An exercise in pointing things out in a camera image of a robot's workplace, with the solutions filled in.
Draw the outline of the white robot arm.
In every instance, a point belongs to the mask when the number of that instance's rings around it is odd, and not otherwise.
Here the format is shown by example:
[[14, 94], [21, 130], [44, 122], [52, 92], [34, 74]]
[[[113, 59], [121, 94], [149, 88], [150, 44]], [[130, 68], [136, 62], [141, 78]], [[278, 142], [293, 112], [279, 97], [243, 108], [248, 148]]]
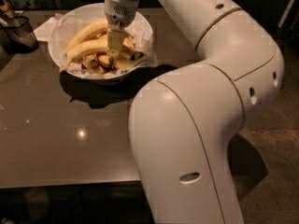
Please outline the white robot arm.
[[[232, 0], [158, 0], [201, 60], [147, 83], [129, 134], [156, 224], [244, 224], [227, 150], [275, 100], [284, 61], [273, 38]], [[129, 25], [138, 0], [105, 0]]]

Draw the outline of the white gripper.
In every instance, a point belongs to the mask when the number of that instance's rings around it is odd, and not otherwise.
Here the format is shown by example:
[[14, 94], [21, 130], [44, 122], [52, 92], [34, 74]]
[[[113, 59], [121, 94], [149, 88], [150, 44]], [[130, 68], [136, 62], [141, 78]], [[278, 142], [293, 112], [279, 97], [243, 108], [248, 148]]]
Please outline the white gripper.
[[107, 30], [107, 55], [117, 58], [121, 52], [124, 39], [123, 30], [135, 19], [137, 0], [105, 0], [104, 12], [110, 27]]

